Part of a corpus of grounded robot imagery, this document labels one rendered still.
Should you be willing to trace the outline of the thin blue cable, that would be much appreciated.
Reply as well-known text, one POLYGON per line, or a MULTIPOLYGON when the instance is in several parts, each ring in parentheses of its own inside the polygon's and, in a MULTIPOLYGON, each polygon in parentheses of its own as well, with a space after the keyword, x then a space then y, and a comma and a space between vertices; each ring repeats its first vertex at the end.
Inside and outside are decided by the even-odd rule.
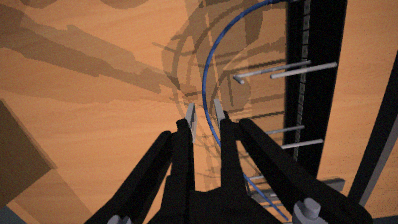
MULTIPOLYGON (((223 36, 227 33, 227 31, 237 22, 239 21, 241 18, 243 18, 245 15, 249 14, 250 12, 269 5, 269 4, 276 4, 279 3, 281 0, 265 0, 262 2, 259 2, 251 7, 249 7, 248 9, 246 9, 245 11, 243 11, 242 13, 240 13, 238 16, 236 16, 225 28, 224 30, 220 33, 220 35, 218 36, 218 38, 216 39, 215 43, 213 44, 210 53, 208 55, 206 64, 205 64, 205 68, 204 68, 204 72, 203 72, 203 79, 202 79, 202 100, 203 100, 203 107, 204 107, 204 112, 206 115, 206 119, 208 122, 208 125, 210 127, 210 130, 215 138, 215 140, 217 141, 218 145, 221 148, 221 144, 220 144, 220 140, 213 128, 213 125, 211 123, 210 117, 209 117, 209 113, 208 113, 208 109, 207 109, 207 103, 206 103, 206 78, 207 78, 207 72, 208 72, 208 68, 209 68, 209 64, 211 61, 211 58, 214 54, 214 51, 216 49, 216 47, 218 46, 219 42, 221 41, 221 39, 223 38, 223 36)), ((286 220, 289 221, 289 219, 257 188, 257 186, 244 174, 244 178, 252 185, 252 187, 286 220)))

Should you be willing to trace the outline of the grey rack with black patch panel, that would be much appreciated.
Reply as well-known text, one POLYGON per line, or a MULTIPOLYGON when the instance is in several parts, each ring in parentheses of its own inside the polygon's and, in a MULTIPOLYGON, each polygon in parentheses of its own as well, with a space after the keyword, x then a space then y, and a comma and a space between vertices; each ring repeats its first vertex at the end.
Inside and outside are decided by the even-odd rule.
MULTIPOLYGON (((234 75, 233 79, 243 85, 240 78, 287 69, 270 75, 270 79, 287 76, 285 128, 265 133, 284 132, 284 145, 280 147, 317 179, 334 96, 348 0, 280 2, 284 1, 288 1, 287 65, 234 75)), ((397 138, 398 50, 373 130, 347 197, 365 206, 397 138)))

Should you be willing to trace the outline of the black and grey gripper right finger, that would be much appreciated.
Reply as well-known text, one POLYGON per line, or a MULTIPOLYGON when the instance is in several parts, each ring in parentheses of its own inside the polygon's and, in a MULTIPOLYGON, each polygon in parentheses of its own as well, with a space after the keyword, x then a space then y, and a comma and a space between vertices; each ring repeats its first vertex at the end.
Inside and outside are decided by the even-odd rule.
POLYGON ((219 98, 214 106, 221 144, 221 224, 254 224, 236 140, 291 214, 293 224, 373 224, 363 206, 313 177, 251 119, 232 122, 219 98))

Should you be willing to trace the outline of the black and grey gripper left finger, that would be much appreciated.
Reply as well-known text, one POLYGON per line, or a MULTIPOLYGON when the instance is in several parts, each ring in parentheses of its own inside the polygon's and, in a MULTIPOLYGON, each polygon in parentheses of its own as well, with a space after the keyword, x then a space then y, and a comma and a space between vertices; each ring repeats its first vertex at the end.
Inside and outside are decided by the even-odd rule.
POLYGON ((143 224, 171 163, 155 224, 188 224, 188 190, 195 190, 194 103, 176 125, 176 132, 157 137, 113 197, 84 224, 143 224))

